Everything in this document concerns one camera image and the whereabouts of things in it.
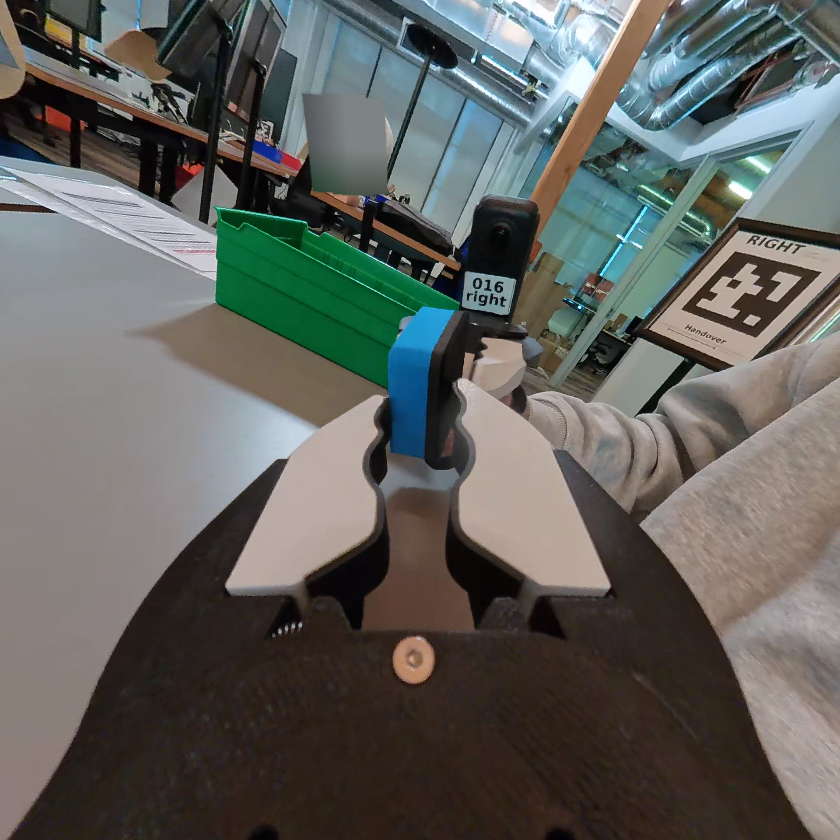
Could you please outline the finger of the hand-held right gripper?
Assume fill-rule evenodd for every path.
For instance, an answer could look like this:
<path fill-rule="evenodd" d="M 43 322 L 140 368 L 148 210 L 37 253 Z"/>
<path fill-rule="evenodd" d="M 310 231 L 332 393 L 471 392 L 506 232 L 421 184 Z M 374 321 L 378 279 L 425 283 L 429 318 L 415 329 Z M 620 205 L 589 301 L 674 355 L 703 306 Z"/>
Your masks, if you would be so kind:
<path fill-rule="evenodd" d="M 495 398 L 506 398 L 520 386 L 526 369 L 522 342 L 484 337 L 471 369 L 471 382 Z"/>

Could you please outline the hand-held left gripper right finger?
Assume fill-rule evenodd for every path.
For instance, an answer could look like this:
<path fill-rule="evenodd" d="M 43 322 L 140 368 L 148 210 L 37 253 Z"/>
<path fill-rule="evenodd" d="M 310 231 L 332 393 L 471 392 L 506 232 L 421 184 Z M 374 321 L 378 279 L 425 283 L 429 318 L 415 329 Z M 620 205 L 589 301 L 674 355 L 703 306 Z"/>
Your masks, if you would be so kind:
<path fill-rule="evenodd" d="M 476 384 L 455 384 L 458 471 L 450 522 L 517 597 L 604 597 L 601 559 L 549 441 Z"/>

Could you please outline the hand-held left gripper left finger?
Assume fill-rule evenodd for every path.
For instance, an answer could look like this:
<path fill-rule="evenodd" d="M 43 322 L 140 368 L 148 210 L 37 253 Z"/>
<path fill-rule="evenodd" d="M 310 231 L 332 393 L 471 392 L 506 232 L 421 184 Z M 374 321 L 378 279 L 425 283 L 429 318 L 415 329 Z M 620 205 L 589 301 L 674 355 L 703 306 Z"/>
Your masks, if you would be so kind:
<path fill-rule="evenodd" d="M 312 433 L 289 456 L 225 583 L 231 596 L 308 596 L 308 585 L 375 539 L 382 492 L 371 456 L 384 442 L 383 395 Z"/>

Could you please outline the blue and black eraser block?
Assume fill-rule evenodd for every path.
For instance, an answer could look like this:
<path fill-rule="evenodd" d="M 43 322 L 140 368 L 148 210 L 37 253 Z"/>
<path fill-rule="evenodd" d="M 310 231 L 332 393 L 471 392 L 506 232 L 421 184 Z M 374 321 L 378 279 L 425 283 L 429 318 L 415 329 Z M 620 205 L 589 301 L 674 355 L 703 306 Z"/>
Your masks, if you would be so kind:
<path fill-rule="evenodd" d="M 447 441 L 468 336 L 464 311 L 423 307 L 402 321 L 387 358 L 393 454 L 421 459 L 432 469 L 453 468 Z"/>

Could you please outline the green plastic bin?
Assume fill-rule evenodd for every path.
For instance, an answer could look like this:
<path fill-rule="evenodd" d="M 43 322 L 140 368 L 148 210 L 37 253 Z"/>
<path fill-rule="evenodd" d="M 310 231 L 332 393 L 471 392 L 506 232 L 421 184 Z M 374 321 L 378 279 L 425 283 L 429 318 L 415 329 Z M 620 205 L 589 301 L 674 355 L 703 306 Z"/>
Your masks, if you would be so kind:
<path fill-rule="evenodd" d="M 295 219 L 217 210 L 215 302 L 376 385 L 400 322 L 458 303 Z"/>

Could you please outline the grey desk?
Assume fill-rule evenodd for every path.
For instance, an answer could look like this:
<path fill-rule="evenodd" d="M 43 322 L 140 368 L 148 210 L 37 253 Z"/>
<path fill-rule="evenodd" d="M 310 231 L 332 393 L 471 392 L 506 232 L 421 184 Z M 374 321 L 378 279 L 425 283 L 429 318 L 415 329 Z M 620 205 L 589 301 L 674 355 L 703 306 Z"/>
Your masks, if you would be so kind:
<path fill-rule="evenodd" d="M 213 303 L 204 275 L 2 191 L 2 838 L 142 600 L 244 536 L 272 463 L 382 388 Z"/>

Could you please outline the black bag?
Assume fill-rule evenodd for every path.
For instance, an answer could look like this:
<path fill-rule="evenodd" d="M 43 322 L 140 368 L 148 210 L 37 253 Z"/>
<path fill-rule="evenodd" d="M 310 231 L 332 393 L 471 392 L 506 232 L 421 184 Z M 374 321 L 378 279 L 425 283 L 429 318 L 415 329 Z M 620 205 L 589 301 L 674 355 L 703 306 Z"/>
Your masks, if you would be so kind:
<path fill-rule="evenodd" d="M 450 257 L 455 252 L 449 231 L 438 226 L 424 215 L 395 198 L 368 196 L 364 206 L 374 207 L 374 219 L 396 232 L 409 237 L 436 253 Z"/>

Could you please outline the wooden beam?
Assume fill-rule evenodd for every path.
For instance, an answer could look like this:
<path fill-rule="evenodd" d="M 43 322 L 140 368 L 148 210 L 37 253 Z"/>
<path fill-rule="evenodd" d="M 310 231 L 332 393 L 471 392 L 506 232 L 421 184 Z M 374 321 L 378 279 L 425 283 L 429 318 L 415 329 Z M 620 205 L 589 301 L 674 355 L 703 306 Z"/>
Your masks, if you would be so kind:
<path fill-rule="evenodd" d="M 538 235 L 549 222 L 668 5 L 669 1 L 635 1 L 628 9 L 530 196 L 539 209 Z"/>

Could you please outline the black floor lamp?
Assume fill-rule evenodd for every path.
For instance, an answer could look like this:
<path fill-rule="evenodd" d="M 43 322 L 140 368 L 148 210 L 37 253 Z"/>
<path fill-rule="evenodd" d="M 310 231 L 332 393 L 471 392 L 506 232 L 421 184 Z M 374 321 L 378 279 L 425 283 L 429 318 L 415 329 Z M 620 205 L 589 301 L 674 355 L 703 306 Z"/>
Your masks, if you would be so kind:
<path fill-rule="evenodd" d="M 400 127 L 394 137 L 392 150 L 386 165 L 387 186 L 388 193 L 393 197 L 399 197 L 399 192 L 396 189 L 396 182 L 393 181 L 392 176 L 398 157 L 402 151 L 403 144 L 413 115 L 417 108 L 417 104 L 421 97 L 425 80 L 432 67 L 442 70 L 452 70 L 457 67 L 458 57 L 452 45 L 447 42 L 446 38 L 433 31 L 428 26 L 420 24 L 414 20 L 406 18 L 402 28 L 400 44 L 406 42 L 408 47 L 421 57 L 421 67 L 418 71 L 414 88 L 411 93 L 406 110 L 403 114 Z"/>

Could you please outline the framed marker sign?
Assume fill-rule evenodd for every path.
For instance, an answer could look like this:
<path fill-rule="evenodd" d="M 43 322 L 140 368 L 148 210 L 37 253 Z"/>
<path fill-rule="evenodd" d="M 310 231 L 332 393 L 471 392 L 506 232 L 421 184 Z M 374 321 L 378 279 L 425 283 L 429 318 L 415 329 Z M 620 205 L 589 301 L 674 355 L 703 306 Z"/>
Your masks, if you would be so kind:
<path fill-rule="evenodd" d="M 820 337 L 838 291 L 838 234 L 738 217 L 636 335 L 722 371 Z"/>

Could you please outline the silver ventilation ducts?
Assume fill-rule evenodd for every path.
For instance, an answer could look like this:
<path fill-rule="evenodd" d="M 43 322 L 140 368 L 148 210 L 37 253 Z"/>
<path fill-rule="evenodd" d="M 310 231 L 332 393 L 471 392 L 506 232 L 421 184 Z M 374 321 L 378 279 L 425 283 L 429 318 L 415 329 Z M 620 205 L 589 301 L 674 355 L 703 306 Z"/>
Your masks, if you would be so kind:
<path fill-rule="evenodd" d="M 626 11 L 620 2 L 483 2 L 531 37 L 523 69 L 541 81 L 583 59 L 597 70 Z M 838 67 L 838 2 L 670 2 L 615 100 L 639 128 L 673 128 L 784 48 L 803 43 Z"/>

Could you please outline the black monitor on pole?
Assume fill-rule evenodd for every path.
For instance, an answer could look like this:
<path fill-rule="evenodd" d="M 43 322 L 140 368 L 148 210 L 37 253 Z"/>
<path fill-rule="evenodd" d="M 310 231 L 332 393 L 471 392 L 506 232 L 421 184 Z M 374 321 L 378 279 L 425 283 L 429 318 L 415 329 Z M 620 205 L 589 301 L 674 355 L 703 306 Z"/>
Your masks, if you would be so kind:
<path fill-rule="evenodd" d="M 224 115 L 246 128 L 241 185 L 253 159 L 259 110 L 288 29 L 289 10 L 271 1 L 190 1 L 165 30 L 157 63 L 196 87 L 187 122 L 204 131 L 205 163 L 198 218 L 212 208 Z"/>

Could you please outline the long wooden table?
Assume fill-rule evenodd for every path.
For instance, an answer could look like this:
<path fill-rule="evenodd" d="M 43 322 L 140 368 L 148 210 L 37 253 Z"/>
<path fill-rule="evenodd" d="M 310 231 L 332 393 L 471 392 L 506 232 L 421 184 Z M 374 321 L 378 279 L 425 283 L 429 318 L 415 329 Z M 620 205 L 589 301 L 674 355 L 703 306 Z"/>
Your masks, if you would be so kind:
<path fill-rule="evenodd" d="M 140 135 L 139 132 L 141 130 L 152 133 L 153 135 L 155 133 L 161 134 L 163 139 L 158 140 L 159 144 L 163 144 L 164 140 L 174 140 L 177 137 L 182 140 L 193 141 L 203 146 L 207 145 L 207 134 L 205 132 L 168 120 L 146 108 L 138 107 L 130 99 L 118 96 L 114 91 L 108 89 L 104 82 L 89 76 L 82 70 L 65 65 L 28 48 L 24 48 L 24 56 L 26 72 L 33 78 L 44 82 L 54 89 L 72 95 L 77 100 L 97 103 L 96 106 L 92 106 L 94 111 L 93 116 L 80 116 L 80 119 L 84 122 L 89 123 L 95 120 L 98 123 L 101 121 L 104 124 L 104 117 L 106 116 L 116 117 L 120 114 L 123 116 L 129 114 L 131 120 L 128 123 L 128 129 L 132 131 L 120 128 L 117 130 L 124 130 L 126 133 L 133 132 L 138 135 Z M 100 106 L 111 109 L 111 112 L 100 113 Z M 219 141 L 217 154 L 226 160 L 243 163 L 244 153 L 245 148 L 242 143 L 236 142 L 231 144 Z M 291 178 L 298 174 L 298 171 L 294 168 L 272 161 L 256 152 L 252 154 L 250 166 L 261 172 L 267 172 L 284 178 Z M 349 216 L 360 223 L 363 221 L 364 214 L 358 206 L 346 203 L 331 193 L 314 192 L 313 195 L 319 201 L 328 204 L 340 214 Z M 414 256 L 420 260 L 431 261 L 433 265 L 441 264 L 453 271 L 460 267 L 460 263 L 453 256 L 439 253 L 425 246 L 421 242 L 400 233 L 393 227 L 387 226 L 378 218 L 374 218 L 372 226 L 373 230 L 377 232 L 377 235 L 371 235 L 371 237 L 377 243 L 380 242 L 379 238 L 393 240 L 398 244 L 393 248 L 399 250 L 406 259 Z"/>

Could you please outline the curved cardboard piece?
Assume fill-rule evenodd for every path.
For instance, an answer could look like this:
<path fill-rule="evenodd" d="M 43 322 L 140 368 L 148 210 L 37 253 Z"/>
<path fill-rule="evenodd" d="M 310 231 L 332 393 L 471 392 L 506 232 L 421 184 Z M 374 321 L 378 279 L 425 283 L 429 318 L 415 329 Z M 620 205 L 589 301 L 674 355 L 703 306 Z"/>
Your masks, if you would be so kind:
<path fill-rule="evenodd" d="M 126 30 L 103 48 L 103 54 L 109 60 L 131 69 L 149 81 L 162 82 L 172 72 L 159 62 L 157 51 L 158 45 L 154 38 L 139 29 Z"/>

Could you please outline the small black monitor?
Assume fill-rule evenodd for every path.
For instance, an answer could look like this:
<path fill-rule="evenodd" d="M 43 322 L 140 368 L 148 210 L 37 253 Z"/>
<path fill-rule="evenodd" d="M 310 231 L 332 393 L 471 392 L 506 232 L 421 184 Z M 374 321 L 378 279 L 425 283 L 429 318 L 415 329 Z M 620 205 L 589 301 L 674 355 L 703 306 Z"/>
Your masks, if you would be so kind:
<path fill-rule="evenodd" d="M 79 35 L 102 40 L 101 1 L 46 1 L 46 12 Z"/>

